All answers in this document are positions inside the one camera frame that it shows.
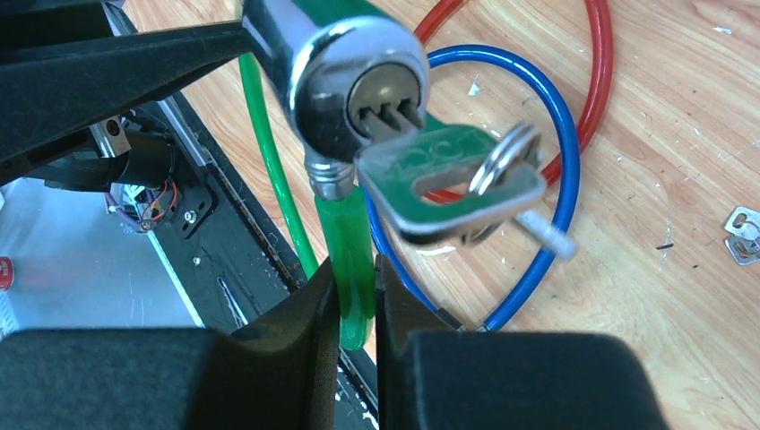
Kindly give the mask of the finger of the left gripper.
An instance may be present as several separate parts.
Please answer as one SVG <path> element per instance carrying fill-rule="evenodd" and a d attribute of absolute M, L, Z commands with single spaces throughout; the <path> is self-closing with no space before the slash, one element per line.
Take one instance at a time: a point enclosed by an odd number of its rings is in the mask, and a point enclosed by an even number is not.
<path fill-rule="evenodd" d="M 4 51 L 1 160 L 164 99 L 252 49 L 230 21 Z"/>

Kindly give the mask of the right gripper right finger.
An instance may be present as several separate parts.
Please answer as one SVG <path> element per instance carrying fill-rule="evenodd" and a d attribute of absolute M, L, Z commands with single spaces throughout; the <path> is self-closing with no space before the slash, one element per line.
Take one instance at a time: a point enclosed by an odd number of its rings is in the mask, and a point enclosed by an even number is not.
<path fill-rule="evenodd" d="M 376 258 L 383 429 L 665 429 L 633 350 L 600 333 L 456 331 Z"/>

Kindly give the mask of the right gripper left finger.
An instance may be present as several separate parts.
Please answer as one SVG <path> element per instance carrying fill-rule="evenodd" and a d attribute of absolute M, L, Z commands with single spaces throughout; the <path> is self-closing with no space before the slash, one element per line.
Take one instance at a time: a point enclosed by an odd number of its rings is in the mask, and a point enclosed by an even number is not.
<path fill-rule="evenodd" d="M 1 343 L 4 429 L 330 429 L 333 268 L 230 334 L 18 331 Z"/>

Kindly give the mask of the green lock silver keys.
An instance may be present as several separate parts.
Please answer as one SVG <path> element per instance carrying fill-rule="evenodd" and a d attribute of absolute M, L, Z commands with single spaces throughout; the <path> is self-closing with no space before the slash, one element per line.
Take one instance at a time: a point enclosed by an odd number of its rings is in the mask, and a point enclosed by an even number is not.
<path fill-rule="evenodd" d="M 359 182 L 387 226 L 413 245 L 461 238 L 476 245 L 512 221 L 557 257 L 576 243 L 540 215 L 540 131 L 522 121 L 497 140 L 469 125 L 445 125 L 373 144 L 355 159 Z"/>

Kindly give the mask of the blue cable lock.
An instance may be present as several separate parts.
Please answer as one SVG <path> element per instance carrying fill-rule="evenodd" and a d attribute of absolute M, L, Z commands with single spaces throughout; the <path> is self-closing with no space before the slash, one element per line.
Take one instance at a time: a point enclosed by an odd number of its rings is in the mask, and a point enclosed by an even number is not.
<path fill-rule="evenodd" d="M 557 206 L 552 224 L 559 230 L 566 232 L 572 223 L 580 192 L 581 149 L 573 116 L 554 83 L 527 59 L 498 47 L 478 44 L 443 47 L 428 54 L 427 59 L 433 68 L 457 62 L 479 62 L 495 65 L 522 79 L 539 96 L 553 120 L 560 149 L 560 171 L 554 174 L 546 169 L 544 173 L 549 184 L 559 183 Z M 390 258 L 403 285 L 409 292 L 429 310 L 435 312 L 437 310 L 436 305 L 426 296 L 396 253 L 385 233 L 374 202 L 369 197 L 366 198 L 366 201 L 370 233 L 376 250 Z M 509 323 L 542 282 L 555 259 L 555 254 L 550 252 L 548 248 L 542 247 L 512 290 L 482 323 L 480 330 L 499 331 Z"/>

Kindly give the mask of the green cable lock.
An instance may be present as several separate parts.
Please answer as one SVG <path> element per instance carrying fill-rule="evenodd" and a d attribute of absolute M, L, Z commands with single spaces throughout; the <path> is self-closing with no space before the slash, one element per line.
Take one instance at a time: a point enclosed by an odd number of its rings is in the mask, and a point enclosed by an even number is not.
<path fill-rule="evenodd" d="M 361 349 L 375 317 L 374 259 L 355 158 L 406 142 L 424 124 L 428 63 L 417 37 L 368 1 L 239 1 L 235 15 L 254 42 L 238 59 L 255 138 L 297 256 L 318 262 L 273 137 L 270 87 L 294 135 L 337 284 L 340 343 Z"/>

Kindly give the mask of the red cable lock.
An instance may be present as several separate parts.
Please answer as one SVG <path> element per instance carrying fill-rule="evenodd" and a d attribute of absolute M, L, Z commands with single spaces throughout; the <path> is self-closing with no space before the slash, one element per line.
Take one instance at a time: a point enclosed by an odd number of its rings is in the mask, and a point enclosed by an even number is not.
<path fill-rule="evenodd" d="M 500 47 L 537 65 L 571 109 L 585 150 L 599 129 L 612 91 L 614 36 L 606 1 L 435 1 L 416 35 L 429 50 L 459 44 Z M 435 70 L 434 115 L 476 125 L 493 136 L 534 121 L 545 134 L 550 185 L 559 179 L 557 137 L 536 93 L 488 64 L 463 62 Z"/>

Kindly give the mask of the blue lock silver keys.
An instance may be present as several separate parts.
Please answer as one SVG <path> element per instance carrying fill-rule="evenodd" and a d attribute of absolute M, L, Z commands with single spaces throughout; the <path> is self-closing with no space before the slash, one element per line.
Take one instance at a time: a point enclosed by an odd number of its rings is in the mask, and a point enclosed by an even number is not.
<path fill-rule="evenodd" d="M 724 230 L 729 234 L 725 245 L 738 265 L 759 262 L 759 212 L 737 206 L 726 219 Z"/>

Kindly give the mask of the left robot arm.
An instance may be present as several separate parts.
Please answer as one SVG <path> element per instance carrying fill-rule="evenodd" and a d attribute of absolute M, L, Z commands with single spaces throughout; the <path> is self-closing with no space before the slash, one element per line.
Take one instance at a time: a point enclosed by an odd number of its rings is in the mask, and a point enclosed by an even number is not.
<path fill-rule="evenodd" d="M 110 2 L 2 2 L 2 183 L 33 177 L 85 192 L 163 185 L 176 146 L 127 131 L 122 119 L 251 48 L 238 21 L 140 32 Z"/>

